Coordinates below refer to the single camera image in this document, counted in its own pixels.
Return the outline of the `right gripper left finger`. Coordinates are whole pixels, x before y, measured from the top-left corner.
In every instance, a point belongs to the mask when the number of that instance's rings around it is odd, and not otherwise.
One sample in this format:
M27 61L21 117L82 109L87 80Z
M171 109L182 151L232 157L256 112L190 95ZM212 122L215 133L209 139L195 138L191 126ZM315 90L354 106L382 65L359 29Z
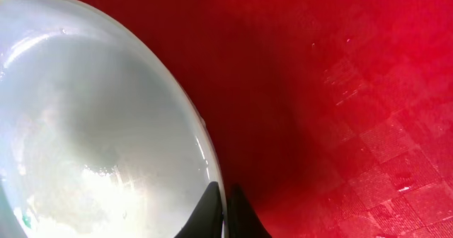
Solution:
M223 207L216 181L210 182L175 238L221 238Z

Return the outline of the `light blue plate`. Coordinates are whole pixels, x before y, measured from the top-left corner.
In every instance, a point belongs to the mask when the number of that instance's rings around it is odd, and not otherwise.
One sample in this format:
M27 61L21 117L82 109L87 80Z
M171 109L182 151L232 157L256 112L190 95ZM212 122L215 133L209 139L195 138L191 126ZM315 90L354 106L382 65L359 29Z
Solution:
M158 57L77 0L1 0L1 236L179 237L207 188L201 117Z

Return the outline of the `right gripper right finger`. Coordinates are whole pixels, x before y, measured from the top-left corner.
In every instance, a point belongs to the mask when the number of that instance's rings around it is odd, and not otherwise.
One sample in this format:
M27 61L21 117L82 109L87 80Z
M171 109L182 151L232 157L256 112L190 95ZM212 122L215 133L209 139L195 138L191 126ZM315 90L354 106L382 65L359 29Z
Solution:
M235 184L228 199L228 229L231 238L271 238L243 189Z

